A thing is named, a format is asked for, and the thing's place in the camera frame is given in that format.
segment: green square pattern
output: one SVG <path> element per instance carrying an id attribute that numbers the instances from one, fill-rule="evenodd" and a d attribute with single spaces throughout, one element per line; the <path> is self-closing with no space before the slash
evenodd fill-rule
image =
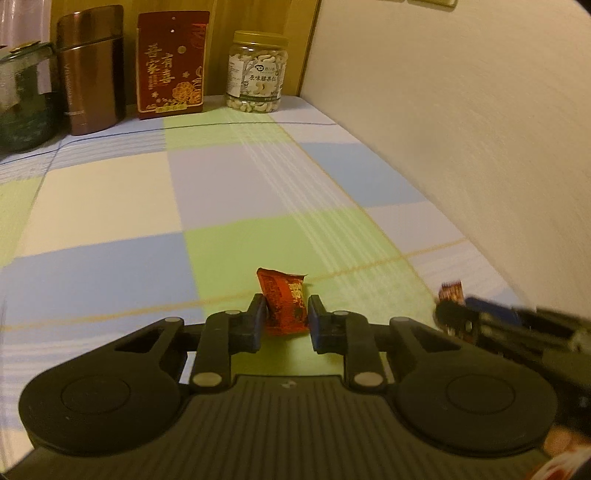
<path id="1" fill-rule="evenodd" d="M 264 335 L 261 349 L 232 355 L 232 373 L 246 375 L 342 375 L 343 357 L 318 355 L 310 335 Z"/>
<path id="2" fill-rule="evenodd" d="M 0 184 L 0 267 L 14 258 L 42 177 Z"/>
<path id="3" fill-rule="evenodd" d="M 260 291 L 256 269 L 306 275 L 306 294 L 328 309 L 432 322 L 433 298 L 410 264 L 358 208 L 242 220 L 185 233 L 206 315 L 246 308 Z"/>
<path id="4" fill-rule="evenodd" d="M 190 113 L 189 115 L 173 115 L 164 117 L 164 128 L 193 127 L 197 125 L 219 124 L 258 124 L 274 123 L 274 120 L 266 113 L 246 113 L 228 107 L 222 107 L 221 100 L 208 102 L 203 105 L 202 113 Z"/>
<path id="5" fill-rule="evenodd" d="M 214 145 L 286 143 L 293 140 L 277 124 L 215 124 L 168 128 L 164 131 L 167 150 L 212 147 Z"/>

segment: red box with gold text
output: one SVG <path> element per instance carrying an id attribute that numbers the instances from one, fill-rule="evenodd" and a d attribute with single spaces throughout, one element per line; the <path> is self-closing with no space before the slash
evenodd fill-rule
<path id="1" fill-rule="evenodd" d="M 203 63 L 209 12 L 138 16 L 135 67 L 140 119 L 203 110 Z"/>

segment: metal screw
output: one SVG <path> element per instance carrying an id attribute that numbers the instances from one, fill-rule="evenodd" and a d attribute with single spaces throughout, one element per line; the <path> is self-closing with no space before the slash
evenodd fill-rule
<path id="1" fill-rule="evenodd" d="M 355 375 L 353 380 L 361 387 L 373 388 L 379 387 L 383 383 L 384 378 L 376 372 L 361 372 Z"/>
<path id="2" fill-rule="evenodd" d="M 198 387 L 217 387 L 222 383 L 222 376 L 215 372 L 202 372 L 193 376 L 193 383 Z"/>

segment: green glass container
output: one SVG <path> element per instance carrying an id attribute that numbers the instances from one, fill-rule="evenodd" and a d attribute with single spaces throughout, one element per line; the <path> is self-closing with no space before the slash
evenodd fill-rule
<path id="1" fill-rule="evenodd" d="M 31 150 L 63 124 L 63 102 L 50 43 L 0 50 L 0 150 Z"/>

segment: jar lid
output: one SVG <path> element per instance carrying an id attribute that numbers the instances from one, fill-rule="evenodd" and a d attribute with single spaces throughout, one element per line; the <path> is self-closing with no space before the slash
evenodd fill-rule
<path id="1" fill-rule="evenodd" d="M 261 45 L 264 47 L 286 48 L 289 39 L 279 33 L 251 32 L 248 30 L 236 30 L 234 43 L 242 45 Z"/>
<path id="2" fill-rule="evenodd" d="M 11 50 L 3 50 L 0 54 L 0 64 L 8 61 L 15 60 L 17 58 L 24 58 L 32 53 L 38 53 L 36 62 L 48 59 L 53 55 L 53 49 L 49 42 L 42 43 L 41 40 L 31 41 L 23 43 L 18 47 L 14 47 Z"/>

